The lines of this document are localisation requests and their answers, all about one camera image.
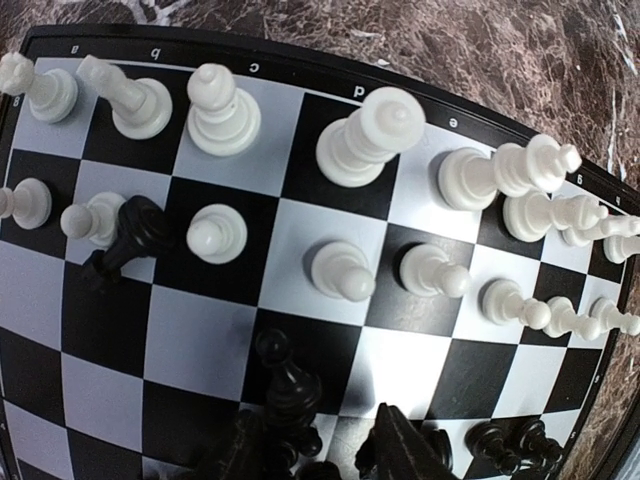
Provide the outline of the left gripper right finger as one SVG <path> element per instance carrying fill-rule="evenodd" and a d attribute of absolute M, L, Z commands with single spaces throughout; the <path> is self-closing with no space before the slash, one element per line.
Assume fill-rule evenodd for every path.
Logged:
<path fill-rule="evenodd" d="M 357 452 L 360 479 L 452 479 L 423 435 L 394 405 L 378 406 L 374 426 Z"/>

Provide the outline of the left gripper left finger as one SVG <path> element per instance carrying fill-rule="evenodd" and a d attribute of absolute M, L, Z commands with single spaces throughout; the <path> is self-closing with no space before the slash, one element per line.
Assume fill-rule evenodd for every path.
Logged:
<path fill-rule="evenodd" d="M 262 420 L 255 412 L 242 410 L 199 462 L 194 478 L 261 479 L 263 465 Z"/>

